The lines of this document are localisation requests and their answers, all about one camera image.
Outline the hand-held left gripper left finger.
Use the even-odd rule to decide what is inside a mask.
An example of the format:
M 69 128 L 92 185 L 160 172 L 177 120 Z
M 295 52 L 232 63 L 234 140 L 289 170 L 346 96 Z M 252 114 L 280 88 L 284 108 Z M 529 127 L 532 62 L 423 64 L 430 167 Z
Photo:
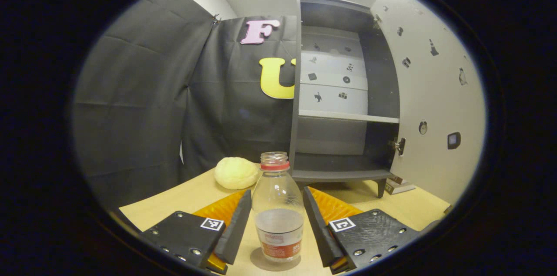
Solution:
M 224 275 L 235 262 L 251 209 L 251 190 L 244 189 L 193 214 L 175 211 L 141 236 L 183 263 Z

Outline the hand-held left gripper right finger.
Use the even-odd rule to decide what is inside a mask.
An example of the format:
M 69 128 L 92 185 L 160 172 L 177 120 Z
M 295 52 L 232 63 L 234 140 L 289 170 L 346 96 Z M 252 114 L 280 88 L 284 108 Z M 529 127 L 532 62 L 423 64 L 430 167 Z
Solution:
M 372 266 L 421 235 L 383 210 L 362 211 L 308 185 L 304 206 L 322 264 L 334 275 Z

